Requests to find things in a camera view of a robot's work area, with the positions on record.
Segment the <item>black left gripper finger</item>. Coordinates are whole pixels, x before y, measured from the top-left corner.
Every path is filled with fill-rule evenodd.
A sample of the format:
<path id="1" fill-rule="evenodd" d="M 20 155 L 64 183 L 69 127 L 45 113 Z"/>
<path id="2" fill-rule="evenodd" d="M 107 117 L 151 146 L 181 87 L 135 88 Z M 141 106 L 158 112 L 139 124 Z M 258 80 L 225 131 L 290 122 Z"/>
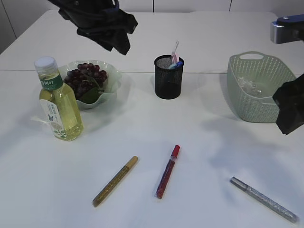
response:
<path id="1" fill-rule="evenodd" d="M 97 43 L 98 45 L 100 45 L 101 47 L 103 47 L 104 49 L 106 49 L 107 51 L 112 51 L 113 49 L 113 46 L 105 41 L 102 41 L 100 38 L 98 38 L 97 36 L 93 36 L 93 35 L 90 35 L 90 34 L 87 34 L 83 31 L 81 31 L 80 28 L 77 29 L 77 34 L 80 35 L 80 36 L 83 36 L 85 38 L 88 38 L 90 39 L 91 41 Z"/>
<path id="2" fill-rule="evenodd" d="M 104 41 L 106 50 L 112 51 L 115 48 L 122 55 L 126 55 L 131 47 L 127 33 L 122 29 L 106 32 Z"/>

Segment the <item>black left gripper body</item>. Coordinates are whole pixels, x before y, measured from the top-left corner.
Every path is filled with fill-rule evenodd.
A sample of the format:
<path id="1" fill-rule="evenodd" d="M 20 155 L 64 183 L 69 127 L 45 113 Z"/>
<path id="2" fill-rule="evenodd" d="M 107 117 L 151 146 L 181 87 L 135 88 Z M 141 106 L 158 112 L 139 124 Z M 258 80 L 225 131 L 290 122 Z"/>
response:
<path id="1" fill-rule="evenodd" d="M 59 0 L 58 7 L 62 17 L 88 33 L 122 29 L 132 34 L 138 25 L 118 0 Z"/>

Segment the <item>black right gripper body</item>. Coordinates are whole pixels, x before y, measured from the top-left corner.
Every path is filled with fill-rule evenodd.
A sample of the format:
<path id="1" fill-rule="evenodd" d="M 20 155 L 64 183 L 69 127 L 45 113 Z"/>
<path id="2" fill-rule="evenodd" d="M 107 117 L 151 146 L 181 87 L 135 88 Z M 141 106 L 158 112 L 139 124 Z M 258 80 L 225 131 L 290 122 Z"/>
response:
<path id="1" fill-rule="evenodd" d="M 304 124 L 304 76 L 285 82 L 273 95 L 279 108 L 276 125 L 288 135 Z"/>

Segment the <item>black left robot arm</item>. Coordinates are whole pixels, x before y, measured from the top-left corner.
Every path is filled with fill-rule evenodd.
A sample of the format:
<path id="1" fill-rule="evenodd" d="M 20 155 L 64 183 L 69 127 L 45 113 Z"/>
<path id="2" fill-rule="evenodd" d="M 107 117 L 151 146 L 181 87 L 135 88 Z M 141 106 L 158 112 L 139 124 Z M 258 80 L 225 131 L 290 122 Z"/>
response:
<path id="1" fill-rule="evenodd" d="M 134 15 L 120 9 L 117 0 L 50 0 L 59 14 L 86 37 L 107 51 L 116 49 L 126 55 L 130 49 L 128 35 L 138 25 Z"/>

